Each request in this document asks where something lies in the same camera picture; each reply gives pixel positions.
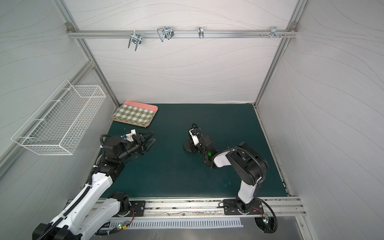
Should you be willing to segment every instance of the white wire basket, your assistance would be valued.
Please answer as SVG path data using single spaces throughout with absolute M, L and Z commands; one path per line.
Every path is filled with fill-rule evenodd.
M 11 140 L 38 155 L 73 155 L 105 97 L 100 86 L 66 80 Z

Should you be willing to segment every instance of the mounting plate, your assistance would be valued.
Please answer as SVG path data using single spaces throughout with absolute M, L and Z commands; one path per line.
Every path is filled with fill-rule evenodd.
M 145 209 L 145 201 L 129 201 L 135 210 L 135 217 L 142 217 L 144 215 L 144 209 Z M 125 217 L 131 217 L 132 211 L 128 213 Z
M 225 215 L 244 215 L 244 214 L 240 213 L 239 210 L 237 210 L 237 207 L 235 207 L 236 206 L 236 199 L 224 199 L 223 205 L 224 205 L 224 214 Z M 252 204 L 252 207 L 257 208 L 258 210 L 264 212 L 261 201 L 256 200 Z M 260 212 L 258 210 L 251 208 L 248 215 L 260 214 Z

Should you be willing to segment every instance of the dark green table surface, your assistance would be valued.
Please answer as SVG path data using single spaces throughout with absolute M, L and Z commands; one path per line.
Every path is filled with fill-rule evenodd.
M 285 197 L 276 165 L 251 104 L 155 104 L 159 107 L 147 128 L 113 122 L 109 134 L 154 131 L 156 142 L 144 156 L 127 161 L 123 172 L 103 194 L 129 197 L 234 197 L 240 177 L 231 166 L 208 169 L 199 153 L 184 151 L 188 130 L 196 123 L 217 150 L 245 141 L 269 163 L 260 197 Z

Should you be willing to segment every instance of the ventilation grille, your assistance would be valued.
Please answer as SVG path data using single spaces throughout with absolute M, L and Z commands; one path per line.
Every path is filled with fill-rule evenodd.
M 112 220 L 109 229 L 121 224 Z M 186 218 L 186 219 L 135 219 L 126 229 L 166 229 L 166 228 L 231 228 L 243 227 L 239 217 L 225 218 Z

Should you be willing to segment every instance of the metal hook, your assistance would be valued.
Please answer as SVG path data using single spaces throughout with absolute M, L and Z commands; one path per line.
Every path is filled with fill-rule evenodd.
M 275 36 L 278 37 L 278 35 L 276 34 L 276 30 L 277 30 L 277 28 L 275 26 L 272 27 L 271 33 L 268 34 L 269 38 L 274 38 Z
M 138 45 L 141 44 L 141 36 L 139 34 L 136 34 L 136 33 L 131 34 L 131 37 L 130 37 L 129 43 L 128 43 L 128 48 L 129 48 L 129 46 L 131 45 L 132 42 L 134 44 L 136 44 L 136 46 L 135 46 L 135 51 L 136 51 Z
M 199 27 L 198 28 L 198 31 L 199 31 L 199 38 L 203 38 L 204 37 L 204 29 L 203 29 L 203 27 Z
M 175 35 L 171 26 L 159 27 L 157 29 L 157 34 L 159 35 L 161 41 L 164 41 L 164 39 L 166 37 L 168 40 L 170 40 Z

